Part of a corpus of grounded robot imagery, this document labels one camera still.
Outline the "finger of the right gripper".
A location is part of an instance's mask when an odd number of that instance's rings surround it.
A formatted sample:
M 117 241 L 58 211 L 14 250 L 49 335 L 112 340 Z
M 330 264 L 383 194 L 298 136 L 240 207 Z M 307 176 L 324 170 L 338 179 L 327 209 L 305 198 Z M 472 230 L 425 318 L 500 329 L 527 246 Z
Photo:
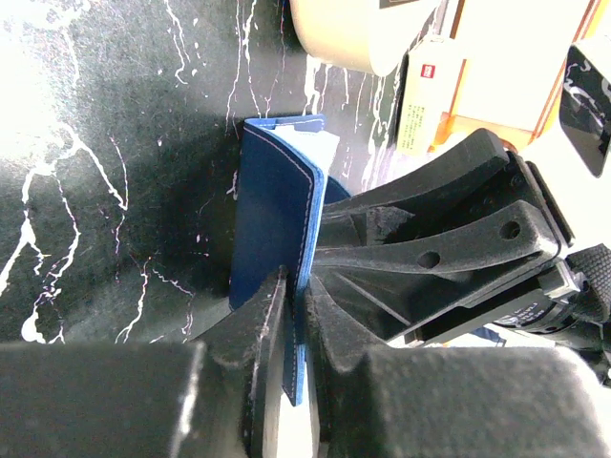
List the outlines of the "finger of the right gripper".
M 437 217 L 474 194 L 509 164 L 497 135 L 478 129 L 417 170 L 352 198 L 330 204 L 324 223 L 404 224 Z

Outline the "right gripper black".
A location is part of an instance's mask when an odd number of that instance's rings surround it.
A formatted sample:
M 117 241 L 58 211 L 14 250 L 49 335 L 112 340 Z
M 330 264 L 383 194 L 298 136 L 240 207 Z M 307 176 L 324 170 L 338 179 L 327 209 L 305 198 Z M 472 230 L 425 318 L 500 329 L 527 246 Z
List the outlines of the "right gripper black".
M 579 247 L 537 166 L 516 154 L 474 194 L 417 221 L 413 240 L 320 248 L 313 273 L 384 341 L 442 344 L 488 323 L 603 349 L 609 252 Z

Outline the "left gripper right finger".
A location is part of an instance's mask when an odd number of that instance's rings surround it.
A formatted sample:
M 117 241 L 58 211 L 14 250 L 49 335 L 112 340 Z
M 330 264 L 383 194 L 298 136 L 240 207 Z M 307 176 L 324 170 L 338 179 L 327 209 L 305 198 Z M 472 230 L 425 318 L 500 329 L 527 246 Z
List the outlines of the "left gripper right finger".
M 320 281 L 305 292 L 317 457 L 606 457 L 594 373 L 545 347 L 387 345 Z

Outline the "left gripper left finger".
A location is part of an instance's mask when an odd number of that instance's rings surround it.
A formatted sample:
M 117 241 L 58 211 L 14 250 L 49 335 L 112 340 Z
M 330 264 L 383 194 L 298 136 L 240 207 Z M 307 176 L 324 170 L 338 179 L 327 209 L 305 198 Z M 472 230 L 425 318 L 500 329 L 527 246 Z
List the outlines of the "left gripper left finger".
M 288 275 L 191 343 L 1 348 L 5 457 L 273 457 Z

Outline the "blue leather card holder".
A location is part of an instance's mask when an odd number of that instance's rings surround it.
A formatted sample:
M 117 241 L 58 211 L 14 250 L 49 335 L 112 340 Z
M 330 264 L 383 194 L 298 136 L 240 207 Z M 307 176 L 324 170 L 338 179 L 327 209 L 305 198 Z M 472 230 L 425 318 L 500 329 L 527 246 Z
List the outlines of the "blue leather card holder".
M 348 198 L 330 176 L 340 137 L 322 114 L 248 118 L 243 124 L 229 303 L 244 305 L 278 267 L 288 271 L 282 386 L 303 400 L 303 300 L 325 205 Z

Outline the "beige oval card tray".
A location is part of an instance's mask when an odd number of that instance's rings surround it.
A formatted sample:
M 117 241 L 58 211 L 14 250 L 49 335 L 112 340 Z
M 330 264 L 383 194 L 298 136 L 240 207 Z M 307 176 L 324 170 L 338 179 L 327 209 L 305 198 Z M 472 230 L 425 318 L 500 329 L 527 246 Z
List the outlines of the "beige oval card tray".
M 293 27 L 302 47 L 321 62 L 387 76 L 445 1 L 291 1 Z

